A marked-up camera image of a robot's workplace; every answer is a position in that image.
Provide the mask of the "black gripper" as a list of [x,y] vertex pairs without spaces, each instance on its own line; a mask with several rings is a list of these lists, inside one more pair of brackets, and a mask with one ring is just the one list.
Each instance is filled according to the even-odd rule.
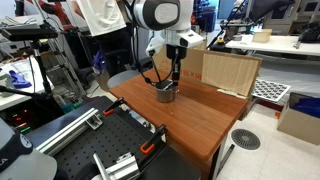
[[178,86],[180,80],[180,71],[175,71],[175,64],[179,62],[181,59],[184,59],[187,54],[187,49],[179,46],[166,46],[166,56],[172,60],[171,70],[174,71],[172,73],[172,81],[173,86]]

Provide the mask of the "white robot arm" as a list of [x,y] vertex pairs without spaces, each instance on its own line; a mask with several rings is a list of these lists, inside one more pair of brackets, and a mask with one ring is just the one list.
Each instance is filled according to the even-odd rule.
[[191,16],[194,0],[134,0],[132,16],[145,29],[163,31],[165,37],[154,37],[145,52],[149,57],[158,53],[162,46],[167,49],[167,57],[172,60],[169,75],[173,85],[180,79],[181,60],[187,49],[200,45],[203,37],[192,30]]

